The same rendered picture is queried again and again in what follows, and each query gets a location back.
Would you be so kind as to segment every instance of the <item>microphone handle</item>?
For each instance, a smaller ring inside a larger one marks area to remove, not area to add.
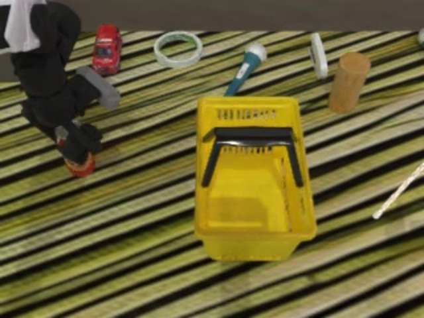
[[[228,86],[224,96],[234,96],[239,92],[240,87],[247,80],[249,75],[260,65],[260,58],[251,53],[246,53],[244,62],[238,69],[236,76],[234,77],[231,84]]]

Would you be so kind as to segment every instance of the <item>wooden block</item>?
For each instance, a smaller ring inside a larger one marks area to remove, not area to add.
[[[340,58],[329,98],[332,111],[345,114],[355,108],[370,68],[370,60],[361,53],[349,52]]]

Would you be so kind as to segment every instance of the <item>car windshield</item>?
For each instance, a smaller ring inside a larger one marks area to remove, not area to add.
[[[111,58],[112,49],[111,48],[96,48],[96,55],[100,58]]]

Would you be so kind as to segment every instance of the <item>white sleeve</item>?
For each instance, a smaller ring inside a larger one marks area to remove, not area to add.
[[[46,0],[0,0],[0,5],[10,5],[5,28],[5,40],[10,52],[28,52],[40,47],[40,39],[31,29],[30,14],[33,5],[46,5]]]

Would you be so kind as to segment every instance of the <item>basket handle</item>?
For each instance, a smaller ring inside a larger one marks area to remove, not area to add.
[[[297,187],[303,187],[303,178],[297,159],[293,129],[289,127],[217,127],[209,131],[203,142],[210,141],[213,137],[212,151],[207,161],[205,173],[201,182],[202,187],[208,187],[212,180],[213,172],[218,162],[223,146],[241,147],[272,147],[286,146]]]

